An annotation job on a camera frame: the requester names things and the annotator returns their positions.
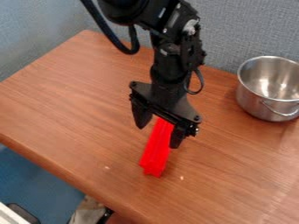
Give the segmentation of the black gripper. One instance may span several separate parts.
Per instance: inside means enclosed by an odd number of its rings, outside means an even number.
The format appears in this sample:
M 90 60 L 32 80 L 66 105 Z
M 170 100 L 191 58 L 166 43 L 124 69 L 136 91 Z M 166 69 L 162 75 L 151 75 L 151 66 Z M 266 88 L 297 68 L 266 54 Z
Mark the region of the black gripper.
M 195 44 L 160 44 L 154 49 L 151 82 L 130 83 L 135 125 L 143 129 L 152 115 L 174 125 L 170 147 L 178 149 L 184 138 L 196 136 L 202 116 L 188 102 L 204 86 L 202 71 L 206 52 Z

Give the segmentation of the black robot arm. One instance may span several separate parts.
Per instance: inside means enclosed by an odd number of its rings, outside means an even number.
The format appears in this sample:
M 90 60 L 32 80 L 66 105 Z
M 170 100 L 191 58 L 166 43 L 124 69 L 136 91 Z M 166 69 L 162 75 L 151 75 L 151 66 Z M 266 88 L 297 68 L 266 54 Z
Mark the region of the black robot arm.
M 191 77 L 200 76 L 204 64 L 200 17 L 186 0 L 98 0 L 107 19 L 150 31 L 154 48 L 151 81 L 134 81 L 131 105 L 135 125 L 143 128 L 152 116 L 174 125 L 170 147 L 198 134 L 202 117 L 188 102 Z

